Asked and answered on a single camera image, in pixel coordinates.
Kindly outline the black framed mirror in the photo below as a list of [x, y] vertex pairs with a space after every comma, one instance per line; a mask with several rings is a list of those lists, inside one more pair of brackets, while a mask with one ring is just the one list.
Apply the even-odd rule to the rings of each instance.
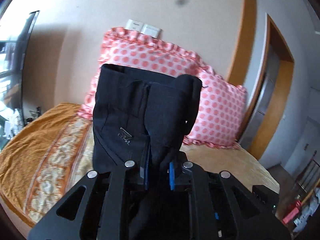
[[37, 10], [1, 20], [1, 148], [25, 126], [23, 67], [38, 15]]

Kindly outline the black pants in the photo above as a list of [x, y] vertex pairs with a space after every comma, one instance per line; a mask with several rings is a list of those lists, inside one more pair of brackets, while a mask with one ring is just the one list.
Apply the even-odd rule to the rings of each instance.
[[104, 64], [93, 110], [93, 167], [110, 174], [101, 239], [164, 238], [175, 196], [170, 163], [199, 108], [202, 83]]

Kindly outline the cream gold bedspread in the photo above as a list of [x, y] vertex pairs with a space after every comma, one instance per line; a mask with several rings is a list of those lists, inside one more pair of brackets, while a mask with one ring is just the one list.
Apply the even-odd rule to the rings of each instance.
[[[92, 122], [79, 106], [61, 103], [25, 126], [1, 150], [1, 206], [17, 230], [30, 229], [92, 166]], [[246, 188], [265, 185], [278, 192], [270, 173], [240, 146], [183, 145], [188, 159], [204, 170], [228, 171]]]

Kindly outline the right polka dot pillow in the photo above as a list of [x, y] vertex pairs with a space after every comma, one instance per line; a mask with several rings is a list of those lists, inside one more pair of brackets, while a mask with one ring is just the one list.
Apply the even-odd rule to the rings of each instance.
[[199, 70], [197, 77], [202, 81], [199, 111], [183, 143], [237, 148], [236, 135], [244, 118], [247, 90], [209, 70]]

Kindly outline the left polka dot pillow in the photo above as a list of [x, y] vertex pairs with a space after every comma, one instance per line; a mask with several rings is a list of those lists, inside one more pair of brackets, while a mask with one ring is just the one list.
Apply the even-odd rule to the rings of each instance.
[[103, 37], [97, 73], [92, 77], [89, 92], [78, 111], [78, 116], [87, 120], [92, 120], [103, 64], [133, 67], [173, 77], [182, 74], [200, 77], [201, 71], [212, 71], [194, 51], [123, 27], [112, 28]]

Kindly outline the white wall socket plate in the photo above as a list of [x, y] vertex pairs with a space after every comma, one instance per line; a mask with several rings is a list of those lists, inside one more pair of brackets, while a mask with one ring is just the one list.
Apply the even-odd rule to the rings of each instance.
[[129, 19], [125, 25], [125, 29], [141, 32], [143, 29], [144, 23], [136, 20]]

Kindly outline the red box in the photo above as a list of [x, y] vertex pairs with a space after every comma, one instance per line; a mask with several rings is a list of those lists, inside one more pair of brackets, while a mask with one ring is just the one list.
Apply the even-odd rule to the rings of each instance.
[[294, 217], [300, 212], [301, 206], [302, 202], [300, 200], [295, 200], [292, 202], [287, 208], [287, 212], [282, 219], [282, 223], [286, 225], [293, 220]]

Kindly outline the polka dot pillow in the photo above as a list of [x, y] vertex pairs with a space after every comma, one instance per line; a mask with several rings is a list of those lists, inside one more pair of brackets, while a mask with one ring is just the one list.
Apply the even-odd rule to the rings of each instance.
[[92, 77], [89, 92], [78, 111], [78, 116], [87, 120], [92, 120], [103, 64], [133, 67], [173, 77], [182, 74], [200, 77], [201, 71], [212, 71], [194, 51], [123, 27], [112, 28], [103, 37], [97, 73]]
[[236, 135], [244, 118], [247, 90], [209, 70], [199, 70], [197, 77], [202, 81], [199, 111], [183, 143], [237, 148]]

